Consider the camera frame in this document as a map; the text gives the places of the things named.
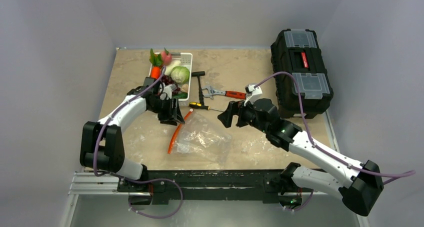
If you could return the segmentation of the clear zip top bag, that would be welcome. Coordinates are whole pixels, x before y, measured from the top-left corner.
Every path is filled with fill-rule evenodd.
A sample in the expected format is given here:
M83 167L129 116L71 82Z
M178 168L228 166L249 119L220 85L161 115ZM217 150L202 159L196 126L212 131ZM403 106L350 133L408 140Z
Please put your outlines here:
M185 115L184 121L171 137L168 154L194 156L219 164L226 162L232 145L230 134L193 108Z

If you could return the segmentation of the white toy radish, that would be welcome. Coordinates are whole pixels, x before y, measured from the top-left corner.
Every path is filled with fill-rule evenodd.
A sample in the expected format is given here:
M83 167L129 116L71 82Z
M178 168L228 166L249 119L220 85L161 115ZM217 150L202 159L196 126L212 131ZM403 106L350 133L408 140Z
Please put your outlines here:
M164 75L169 76L175 67L182 66L182 62L179 59L173 60L166 66Z

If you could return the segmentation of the orange toy carrot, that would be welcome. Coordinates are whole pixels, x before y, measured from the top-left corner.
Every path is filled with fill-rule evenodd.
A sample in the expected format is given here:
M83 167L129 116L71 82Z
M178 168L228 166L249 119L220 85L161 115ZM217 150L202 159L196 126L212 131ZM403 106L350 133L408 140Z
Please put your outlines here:
M150 70L150 77L154 79L159 79L162 73L163 59L161 54L156 54L153 49L150 49L149 61L152 65Z

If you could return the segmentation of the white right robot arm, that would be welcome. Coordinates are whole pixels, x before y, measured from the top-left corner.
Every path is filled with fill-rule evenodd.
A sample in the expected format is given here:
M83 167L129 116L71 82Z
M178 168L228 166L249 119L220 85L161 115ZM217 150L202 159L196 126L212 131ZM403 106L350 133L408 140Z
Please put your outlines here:
M286 170L280 178L284 189L313 189L341 200L357 215L370 214L384 190L380 167L375 162L363 163L328 146L320 146L320 142L309 137L301 127L280 117L278 108L267 98L254 103L230 101L217 118L224 127L230 128L234 116L237 116L237 127L251 126L264 133L273 146L301 156L321 169L299 165Z

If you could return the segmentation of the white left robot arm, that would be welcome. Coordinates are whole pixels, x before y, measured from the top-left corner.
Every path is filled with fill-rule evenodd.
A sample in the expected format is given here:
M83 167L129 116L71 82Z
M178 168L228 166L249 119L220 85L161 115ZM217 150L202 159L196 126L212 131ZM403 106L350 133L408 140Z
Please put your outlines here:
M141 86L127 92L123 102L109 115L83 125L79 162L83 167L129 179L138 192L149 186L147 166L125 156L123 133L146 111L153 112L161 124L184 124L179 100L159 79L146 77Z

